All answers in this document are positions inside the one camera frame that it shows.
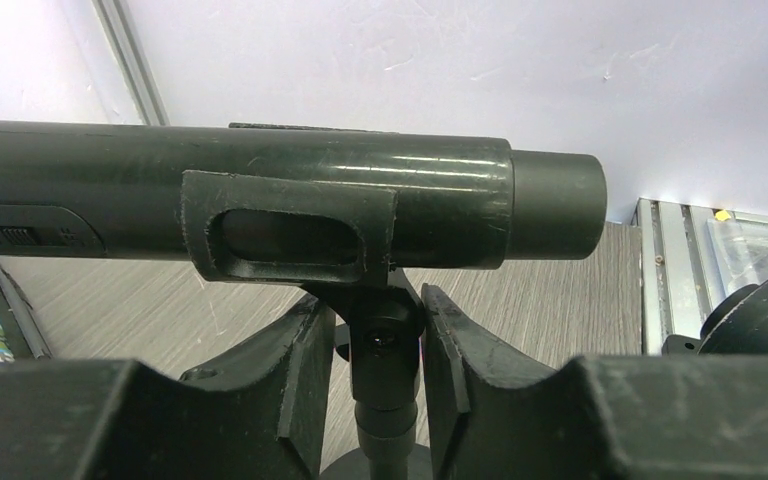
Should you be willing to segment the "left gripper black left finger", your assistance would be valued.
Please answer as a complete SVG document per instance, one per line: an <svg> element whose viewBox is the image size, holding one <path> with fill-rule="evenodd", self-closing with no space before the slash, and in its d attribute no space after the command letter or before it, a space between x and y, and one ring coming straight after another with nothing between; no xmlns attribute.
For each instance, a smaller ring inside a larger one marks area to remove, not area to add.
<svg viewBox="0 0 768 480"><path fill-rule="evenodd" d="M0 364L0 479L314 479L334 324L305 296L177 380L135 360Z"/></svg>

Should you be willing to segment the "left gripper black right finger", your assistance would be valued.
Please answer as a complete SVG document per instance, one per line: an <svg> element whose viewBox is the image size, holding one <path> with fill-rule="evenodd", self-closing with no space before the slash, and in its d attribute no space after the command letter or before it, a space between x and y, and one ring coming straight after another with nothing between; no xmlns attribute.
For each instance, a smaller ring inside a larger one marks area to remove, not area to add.
<svg viewBox="0 0 768 480"><path fill-rule="evenodd" d="M579 356L552 369L421 293L437 479L768 479L768 356Z"/></svg>

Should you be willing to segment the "black microphone plain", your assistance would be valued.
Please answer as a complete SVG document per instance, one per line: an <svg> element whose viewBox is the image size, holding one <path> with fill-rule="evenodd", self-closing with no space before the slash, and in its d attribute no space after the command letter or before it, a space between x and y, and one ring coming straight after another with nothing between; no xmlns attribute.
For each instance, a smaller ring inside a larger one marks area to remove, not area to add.
<svg viewBox="0 0 768 480"><path fill-rule="evenodd" d="M493 269L582 259L607 210L600 162L503 139L316 127L0 121L0 255Z"/></svg>

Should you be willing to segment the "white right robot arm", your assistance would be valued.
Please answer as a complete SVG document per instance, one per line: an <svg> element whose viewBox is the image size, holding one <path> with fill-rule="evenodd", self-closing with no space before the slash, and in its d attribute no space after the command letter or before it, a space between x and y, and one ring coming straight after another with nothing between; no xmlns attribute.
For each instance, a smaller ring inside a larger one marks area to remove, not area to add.
<svg viewBox="0 0 768 480"><path fill-rule="evenodd" d="M664 355L768 355L768 280L746 285L708 315L698 339L669 335Z"/></svg>

